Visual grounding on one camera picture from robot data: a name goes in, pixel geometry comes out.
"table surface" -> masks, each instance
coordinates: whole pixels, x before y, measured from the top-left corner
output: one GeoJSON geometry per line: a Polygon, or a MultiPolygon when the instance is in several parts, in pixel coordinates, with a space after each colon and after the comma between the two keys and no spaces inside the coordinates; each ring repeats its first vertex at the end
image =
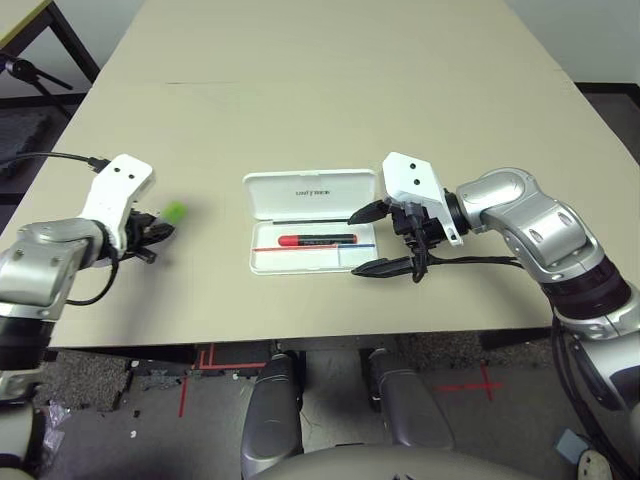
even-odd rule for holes
{"type": "Polygon", "coordinates": [[[0,0],[0,48],[50,3],[51,0],[0,0]]]}
{"type": "MultiPolygon", "coordinates": [[[[548,325],[538,286],[504,266],[433,267],[419,285],[249,271],[245,174],[379,170],[390,151],[431,161],[449,189],[502,166],[530,171],[640,284],[638,167],[499,0],[148,0],[56,149],[134,155],[157,173],[140,207],[189,212],[155,265],[125,262],[98,304],[67,307],[54,346],[548,325]]],[[[77,215],[91,179],[49,160],[0,247],[23,224],[77,215]]],[[[405,255],[379,223],[381,256],[405,255]]],[[[493,232],[436,253],[508,250],[493,232]]],[[[107,275],[80,272],[71,298],[107,275]]]]}

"white wall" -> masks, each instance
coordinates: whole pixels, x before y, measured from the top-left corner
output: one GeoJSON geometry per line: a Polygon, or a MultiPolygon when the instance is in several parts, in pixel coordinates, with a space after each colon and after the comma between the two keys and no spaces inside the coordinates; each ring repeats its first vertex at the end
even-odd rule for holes
{"type": "Polygon", "coordinates": [[[640,0],[506,0],[575,82],[640,81],[640,0]]]}
{"type": "MultiPolygon", "coordinates": [[[[56,0],[56,4],[76,31],[99,66],[109,59],[144,0],[56,0]]],[[[74,92],[86,92],[90,83],[84,77],[56,36],[44,31],[21,54],[45,72],[70,83],[74,92]]],[[[70,93],[48,82],[52,92],[70,93]]],[[[30,85],[0,75],[0,97],[39,95],[30,85]]]]}
{"type": "MultiPolygon", "coordinates": [[[[102,66],[143,1],[56,0],[56,3],[102,66]]],[[[640,0],[506,2],[574,81],[640,83],[640,0]]],[[[80,70],[49,31],[23,56],[71,83],[75,91],[89,88],[80,70]]],[[[32,87],[9,78],[6,73],[0,75],[0,97],[36,94],[32,87]]]]}

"black cable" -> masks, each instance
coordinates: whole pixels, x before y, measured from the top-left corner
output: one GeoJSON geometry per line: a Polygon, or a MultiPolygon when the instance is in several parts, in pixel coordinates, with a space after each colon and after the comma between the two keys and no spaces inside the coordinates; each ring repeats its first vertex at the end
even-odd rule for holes
{"type": "Polygon", "coordinates": [[[102,289],[102,291],[93,298],[89,300],[67,300],[68,305],[77,305],[77,306],[86,306],[92,305],[104,297],[107,292],[111,289],[113,282],[116,280],[116,275],[118,274],[118,268],[120,267],[120,260],[118,258],[118,251],[111,245],[108,244],[107,249],[109,250],[109,258],[111,259],[111,272],[109,272],[109,279],[107,280],[107,284],[102,289]]]}
{"type": "Polygon", "coordinates": [[[551,352],[553,355],[553,363],[558,373],[560,385],[564,390],[571,406],[573,407],[580,422],[585,428],[587,435],[593,443],[596,450],[604,455],[611,466],[627,480],[634,480],[638,475],[633,468],[624,460],[622,455],[616,450],[611,443],[595,415],[589,408],[578,390],[578,386],[573,375],[567,346],[564,340],[564,334],[560,325],[560,320],[553,316],[551,327],[551,352]]]}
{"type": "Polygon", "coordinates": [[[456,257],[439,258],[429,254],[429,265],[464,265],[469,263],[493,263],[497,265],[511,265],[512,267],[524,268],[517,262],[516,257],[456,257]]]}
{"type": "Polygon", "coordinates": [[[93,168],[93,171],[98,173],[104,170],[104,168],[109,165],[109,160],[95,157],[85,157],[83,155],[75,155],[73,153],[61,153],[61,152],[24,152],[17,153],[15,155],[11,155],[10,157],[6,157],[0,159],[0,166],[5,165],[7,163],[15,162],[17,160],[26,160],[30,158],[37,157],[56,157],[56,158],[67,158],[69,160],[78,160],[80,162],[84,162],[90,167],[93,168]]]}

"red marker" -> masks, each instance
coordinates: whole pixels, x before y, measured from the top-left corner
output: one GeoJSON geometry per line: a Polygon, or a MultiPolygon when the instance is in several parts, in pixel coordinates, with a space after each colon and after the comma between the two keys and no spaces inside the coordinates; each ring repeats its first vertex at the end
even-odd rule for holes
{"type": "Polygon", "coordinates": [[[336,235],[282,235],[278,238],[281,247],[304,247],[310,245],[342,245],[358,243],[358,237],[351,234],[336,235]]]}

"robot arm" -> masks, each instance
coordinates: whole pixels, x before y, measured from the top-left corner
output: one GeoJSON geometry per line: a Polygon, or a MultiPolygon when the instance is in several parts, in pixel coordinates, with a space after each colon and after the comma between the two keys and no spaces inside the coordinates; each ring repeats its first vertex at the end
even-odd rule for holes
{"type": "MultiPolygon", "coordinates": [[[[430,261],[435,257],[428,249],[444,240],[460,246],[460,235],[468,230],[495,230],[515,258],[490,257],[491,263],[522,266],[538,282],[554,315],[575,339],[577,365],[598,401],[610,409],[631,410],[638,404],[640,295],[571,208],[514,168],[489,172],[455,194],[440,186],[428,162],[406,155],[390,154],[383,172],[388,198],[359,210],[349,222],[368,223],[390,213],[413,257],[368,262],[354,274],[413,273],[419,281],[428,265],[444,263],[430,261]]],[[[448,263],[482,260],[462,257],[448,263]]]]}
{"type": "Polygon", "coordinates": [[[26,225],[0,254],[0,468],[25,465],[35,418],[29,401],[65,304],[90,305],[102,298],[120,261],[136,256],[153,263],[155,253],[146,247],[174,230],[132,209],[153,184],[150,165],[119,155],[92,166],[100,173],[79,217],[26,225]],[[85,301],[68,299],[79,270],[104,265],[112,270],[99,295],[85,301]],[[12,462],[4,464],[6,459],[12,462]]]}
{"type": "Polygon", "coordinates": [[[19,230],[0,255],[0,371],[38,367],[78,270],[144,253],[139,238],[151,216],[131,207],[152,183],[151,166],[119,155],[94,179],[78,218],[19,230]]]}

